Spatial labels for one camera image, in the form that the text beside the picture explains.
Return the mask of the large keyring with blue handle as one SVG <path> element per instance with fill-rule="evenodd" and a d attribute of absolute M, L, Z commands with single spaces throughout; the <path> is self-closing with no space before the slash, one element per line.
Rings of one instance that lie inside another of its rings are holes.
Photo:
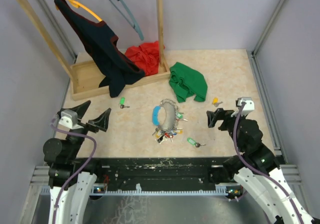
<path fill-rule="evenodd" d="M 152 111 L 152 123 L 155 126 L 153 136 L 158 144 L 170 140 L 182 134 L 183 128 L 178 127 L 179 121 L 186 121 L 184 112 L 181 112 L 178 105 L 171 99 L 163 99 Z"/>

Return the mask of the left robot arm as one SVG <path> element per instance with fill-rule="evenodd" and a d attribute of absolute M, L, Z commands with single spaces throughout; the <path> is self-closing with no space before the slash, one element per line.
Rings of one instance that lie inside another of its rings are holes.
<path fill-rule="evenodd" d="M 82 224 L 92 187 L 103 179 L 102 164 L 93 158 L 98 144 L 88 133 L 106 132 L 112 110 L 83 123 L 90 104 L 62 108 L 50 122 L 55 132 L 66 135 L 43 145 L 44 162 L 49 166 L 50 224 Z"/>

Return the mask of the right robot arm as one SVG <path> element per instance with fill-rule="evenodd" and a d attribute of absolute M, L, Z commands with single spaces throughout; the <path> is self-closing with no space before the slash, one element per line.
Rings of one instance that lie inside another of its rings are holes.
<path fill-rule="evenodd" d="M 318 224 L 300 204 L 288 185 L 273 152 L 262 142 L 263 133 L 255 120 L 233 116 L 232 110 L 207 111 L 207 125 L 221 121 L 220 131 L 233 139 L 236 155 L 212 168 L 209 181 L 215 184 L 236 182 L 262 208 L 270 224 Z"/>

